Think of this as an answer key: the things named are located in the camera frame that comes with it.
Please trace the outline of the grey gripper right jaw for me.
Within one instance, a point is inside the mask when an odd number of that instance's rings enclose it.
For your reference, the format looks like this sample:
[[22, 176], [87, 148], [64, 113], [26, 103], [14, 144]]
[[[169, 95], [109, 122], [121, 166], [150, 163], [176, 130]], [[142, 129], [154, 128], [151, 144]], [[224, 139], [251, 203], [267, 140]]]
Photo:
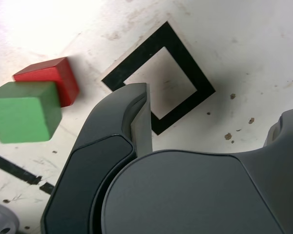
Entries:
[[101, 213], [104, 234], [293, 234], [293, 109], [264, 147], [162, 150], [126, 165]]

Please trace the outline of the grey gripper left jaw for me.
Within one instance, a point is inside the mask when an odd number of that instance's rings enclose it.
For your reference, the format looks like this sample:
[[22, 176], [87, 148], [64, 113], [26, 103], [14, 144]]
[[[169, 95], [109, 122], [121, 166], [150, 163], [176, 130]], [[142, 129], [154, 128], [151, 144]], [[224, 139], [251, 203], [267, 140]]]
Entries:
[[44, 234], [99, 234], [104, 196], [117, 173], [152, 152], [149, 85], [102, 99], [76, 139], [41, 218]]

